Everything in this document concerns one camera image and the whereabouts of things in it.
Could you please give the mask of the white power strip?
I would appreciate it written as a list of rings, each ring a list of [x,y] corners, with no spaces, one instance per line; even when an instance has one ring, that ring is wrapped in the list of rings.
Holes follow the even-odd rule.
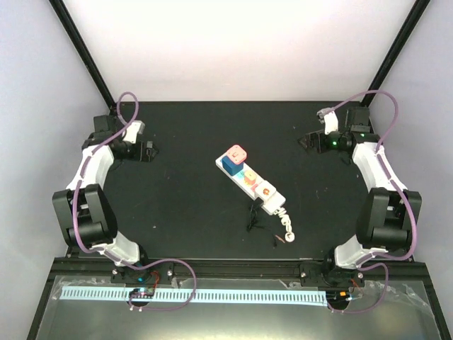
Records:
[[[248,197],[252,200],[258,198],[255,194],[256,186],[262,182],[267,181],[262,176],[260,176],[255,170],[253,170],[246,162],[243,163],[243,170],[237,173],[235,176],[230,176],[222,168],[222,157],[227,154],[223,154],[215,160],[216,166],[224,173],[226,176],[231,179]],[[252,170],[257,174],[257,181],[254,186],[247,186],[243,180],[243,173],[245,170]],[[262,209],[266,211],[267,214],[273,215],[278,209],[282,208],[285,204],[286,198],[277,190],[276,193],[266,202],[263,201]]]

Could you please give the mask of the blue cube plug adapter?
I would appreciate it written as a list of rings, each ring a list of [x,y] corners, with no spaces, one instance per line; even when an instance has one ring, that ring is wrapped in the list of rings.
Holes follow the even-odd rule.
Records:
[[[243,170],[243,162],[236,164],[228,156],[223,156],[222,168],[228,173],[228,175],[235,176],[237,173]]]

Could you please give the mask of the pink plug adapter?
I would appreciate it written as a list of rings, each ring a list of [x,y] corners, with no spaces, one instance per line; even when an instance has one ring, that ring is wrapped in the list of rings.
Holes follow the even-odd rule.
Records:
[[[226,155],[235,165],[243,163],[247,158],[247,152],[238,144],[235,144],[232,147],[230,147],[227,150]]]

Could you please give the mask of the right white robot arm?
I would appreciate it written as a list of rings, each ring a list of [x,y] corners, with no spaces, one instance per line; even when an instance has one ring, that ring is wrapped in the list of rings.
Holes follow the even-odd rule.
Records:
[[[319,154],[329,151],[347,154],[360,170],[368,191],[355,234],[325,255],[321,267],[323,280],[329,286],[338,286],[348,272],[361,269],[377,257],[411,259],[422,198],[419,192],[408,190],[391,168],[380,137],[369,124],[369,109],[349,108],[344,128],[339,127],[333,108],[321,109],[316,115],[324,128],[299,138],[298,143]]]

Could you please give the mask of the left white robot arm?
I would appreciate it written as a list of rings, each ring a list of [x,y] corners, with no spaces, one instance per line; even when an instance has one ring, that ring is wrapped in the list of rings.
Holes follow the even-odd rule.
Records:
[[[152,266],[144,248],[118,229],[117,218],[103,191],[116,161],[151,162],[158,154],[151,141],[140,137],[145,124],[125,123],[109,115],[93,119],[94,131],[81,147],[82,160],[74,178],[52,196],[62,236],[67,246],[110,259],[137,283],[151,277]]]

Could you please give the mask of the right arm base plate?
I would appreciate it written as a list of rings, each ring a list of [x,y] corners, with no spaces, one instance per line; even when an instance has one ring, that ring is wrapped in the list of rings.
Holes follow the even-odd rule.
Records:
[[[299,271],[299,277],[303,284],[319,288],[349,288],[353,287],[355,283],[359,287],[365,285],[357,270],[344,269],[337,266],[326,268],[318,261],[301,262]]]

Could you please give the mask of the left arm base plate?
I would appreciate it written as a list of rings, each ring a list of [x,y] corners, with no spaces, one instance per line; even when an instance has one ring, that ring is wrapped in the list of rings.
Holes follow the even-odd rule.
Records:
[[[126,286],[152,286],[155,283],[169,284],[173,277],[173,270],[173,263],[160,263],[139,271],[127,266],[115,267],[110,277],[110,282]]]

